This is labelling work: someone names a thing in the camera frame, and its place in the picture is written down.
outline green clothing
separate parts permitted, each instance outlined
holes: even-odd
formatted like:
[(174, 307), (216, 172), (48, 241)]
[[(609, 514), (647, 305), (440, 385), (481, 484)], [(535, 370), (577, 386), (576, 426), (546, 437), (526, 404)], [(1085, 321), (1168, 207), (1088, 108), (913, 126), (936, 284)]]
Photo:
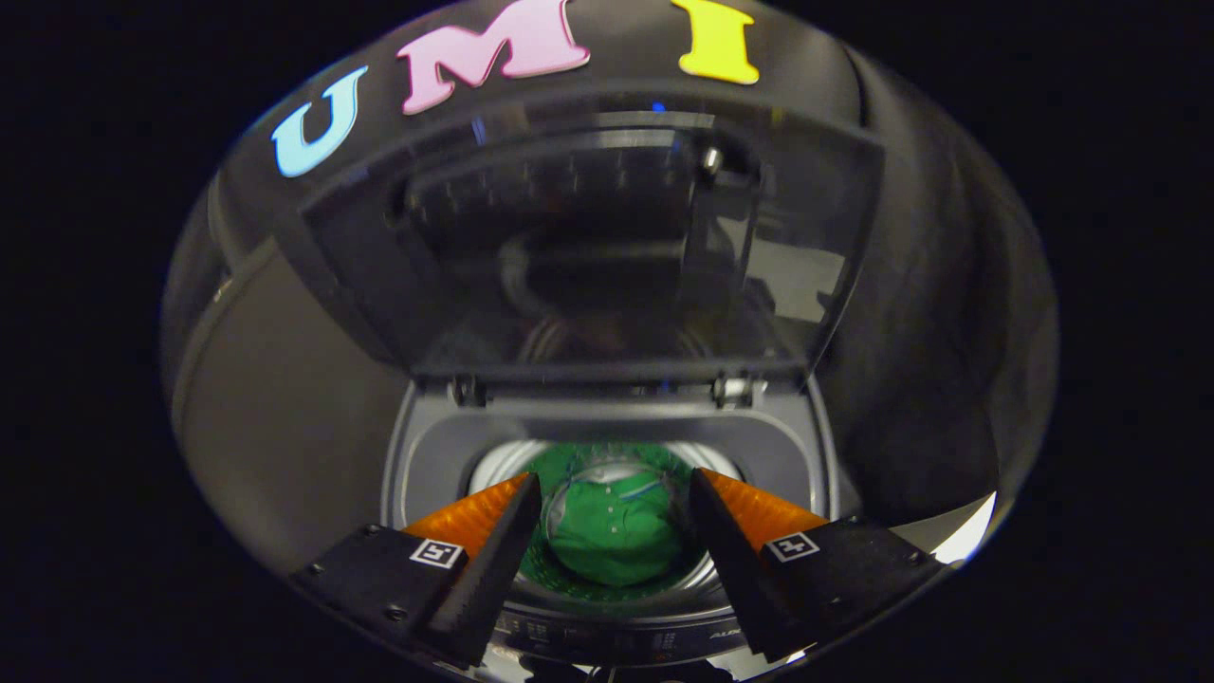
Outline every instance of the green clothing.
[(669, 510), (670, 496), (654, 473), (612, 484), (573, 482), (548, 542), (579, 575), (607, 586), (631, 586), (664, 574), (682, 550)]
[(545, 588), (643, 598), (704, 556), (683, 522), (692, 468), (659, 445), (558, 444), (526, 469), (539, 476), (544, 510), (520, 571)]

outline yellow letter i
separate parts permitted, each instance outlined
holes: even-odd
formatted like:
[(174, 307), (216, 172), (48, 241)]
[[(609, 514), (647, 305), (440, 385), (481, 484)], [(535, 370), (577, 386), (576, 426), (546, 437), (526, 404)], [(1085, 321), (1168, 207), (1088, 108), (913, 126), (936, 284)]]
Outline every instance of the yellow letter i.
[(703, 78), (754, 85), (759, 69), (747, 61), (745, 27), (754, 17), (709, 0), (670, 0), (691, 15), (691, 52), (679, 68)]

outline pink letter m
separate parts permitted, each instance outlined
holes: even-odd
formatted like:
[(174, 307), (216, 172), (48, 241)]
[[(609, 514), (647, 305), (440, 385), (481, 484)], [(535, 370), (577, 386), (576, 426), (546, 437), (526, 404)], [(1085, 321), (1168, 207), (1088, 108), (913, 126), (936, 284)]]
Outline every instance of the pink letter m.
[(510, 61), (501, 67), (507, 78), (528, 78), (575, 69), (590, 61), (590, 51), (577, 45), (569, 33), (565, 5), (569, 0), (517, 0), (493, 19), (484, 33), (448, 25), (405, 45), (397, 58), (409, 57), (413, 92), (404, 113), (416, 114), (439, 104), (455, 91), (442, 79), (438, 66), (472, 87), (489, 78), (493, 63), (506, 42)]

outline washing machine lid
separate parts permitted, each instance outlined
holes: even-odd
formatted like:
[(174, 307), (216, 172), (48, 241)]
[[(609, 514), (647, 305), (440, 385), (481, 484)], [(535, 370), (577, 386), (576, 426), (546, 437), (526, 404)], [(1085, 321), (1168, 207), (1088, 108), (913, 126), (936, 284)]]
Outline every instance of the washing machine lid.
[(276, 237), (334, 317), (414, 376), (809, 372), (858, 271), (881, 146), (658, 96), (475, 112), (429, 153), (413, 141), (318, 188)]

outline lid hinge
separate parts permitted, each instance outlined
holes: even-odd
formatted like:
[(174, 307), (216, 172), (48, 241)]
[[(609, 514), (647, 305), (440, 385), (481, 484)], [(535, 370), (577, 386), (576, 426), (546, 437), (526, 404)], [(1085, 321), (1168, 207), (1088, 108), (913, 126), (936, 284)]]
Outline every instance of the lid hinge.
[(447, 393), (459, 408), (483, 409), (486, 389), (476, 377), (455, 377), (447, 386)]
[(767, 382), (764, 380), (721, 376), (713, 383), (713, 400), (721, 410), (749, 409), (766, 391)]

